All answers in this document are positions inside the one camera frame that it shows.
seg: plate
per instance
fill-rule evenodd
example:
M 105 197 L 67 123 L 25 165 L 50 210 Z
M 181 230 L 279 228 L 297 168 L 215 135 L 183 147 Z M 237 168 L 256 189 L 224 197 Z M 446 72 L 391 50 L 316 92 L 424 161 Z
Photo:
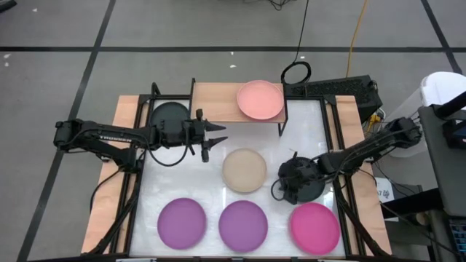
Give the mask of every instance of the plate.
M 291 214 L 290 232 L 296 245 L 313 255 L 330 253 L 340 239 L 340 225 L 335 215 L 314 202 L 295 208 Z
M 262 245 L 268 230 L 264 211 L 251 201 L 231 203 L 220 216 L 220 237 L 231 250 L 250 252 Z
M 204 209 L 198 202 L 189 198 L 175 199 L 160 212 L 157 231 L 168 247 L 183 250 L 202 239 L 206 220 Z
M 248 193 L 264 184 L 267 176 L 266 162 L 256 151 L 241 148 L 226 156 L 222 173 L 224 182 L 229 188 Z
M 241 112 L 257 120 L 271 119 L 283 110 L 285 104 L 282 91 L 264 80 L 244 84 L 238 91 L 237 102 Z

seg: black keyboard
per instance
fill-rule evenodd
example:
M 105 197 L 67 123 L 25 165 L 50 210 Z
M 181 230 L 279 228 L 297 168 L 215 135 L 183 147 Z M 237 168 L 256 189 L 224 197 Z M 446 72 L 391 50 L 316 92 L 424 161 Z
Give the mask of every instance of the black keyboard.
M 449 218 L 448 224 L 452 243 L 459 253 L 466 256 L 466 218 Z
M 375 110 L 382 106 L 376 83 L 368 75 L 304 84 L 289 84 L 285 87 L 285 94 L 288 97 L 353 95 L 358 105 L 361 122 L 367 120 Z

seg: white trash can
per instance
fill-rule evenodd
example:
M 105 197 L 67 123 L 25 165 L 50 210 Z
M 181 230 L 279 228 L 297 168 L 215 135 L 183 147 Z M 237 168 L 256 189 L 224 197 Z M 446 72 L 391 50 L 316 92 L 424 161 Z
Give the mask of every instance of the white trash can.
M 426 76 L 417 89 L 401 106 L 398 106 L 388 117 L 386 122 L 399 117 L 416 117 L 417 109 L 432 104 L 443 105 L 466 91 L 466 76 L 451 72 L 436 72 Z M 426 151 L 424 138 L 417 145 L 407 149 L 397 148 L 390 152 L 393 157 L 410 157 Z

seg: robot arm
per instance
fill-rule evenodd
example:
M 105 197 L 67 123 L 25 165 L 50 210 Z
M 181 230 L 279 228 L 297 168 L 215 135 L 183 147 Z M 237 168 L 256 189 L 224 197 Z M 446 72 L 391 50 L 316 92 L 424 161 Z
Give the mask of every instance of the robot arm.
M 113 159 L 126 172 L 135 171 L 135 148 L 157 150 L 160 147 L 171 148 L 186 146 L 194 155 L 192 145 L 199 144 L 202 149 L 202 161 L 208 162 L 208 151 L 217 143 L 227 139 L 214 138 L 205 140 L 205 132 L 224 130 L 225 127 L 211 124 L 202 120 L 202 110 L 196 111 L 196 119 L 164 120 L 159 124 L 142 128 L 115 127 L 98 124 L 81 119 L 57 122 L 53 144 L 58 150 L 69 152 L 75 148 L 82 148 L 99 157 Z M 134 148 L 120 149 L 102 140 L 133 143 Z
M 353 173 L 369 157 L 391 147 L 408 148 L 421 140 L 419 127 L 411 119 L 399 118 L 388 123 L 382 130 L 343 151 L 323 154 L 318 158 L 318 169 L 322 175 L 335 172 Z

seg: wooden shelf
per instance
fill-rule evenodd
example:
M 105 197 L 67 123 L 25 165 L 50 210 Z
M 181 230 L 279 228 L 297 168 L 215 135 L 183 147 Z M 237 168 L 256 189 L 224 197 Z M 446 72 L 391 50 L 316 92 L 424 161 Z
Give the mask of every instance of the wooden shelf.
M 195 118 L 196 110 L 201 108 L 203 118 L 210 122 L 285 122 L 285 107 L 278 115 L 267 120 L 251 119 L 241 112 L 237 103 L 237 93 L 243 85 L 244 83 L 194 83 L 191 118 Z M 274 85 L 283 93 L 282 84 Z

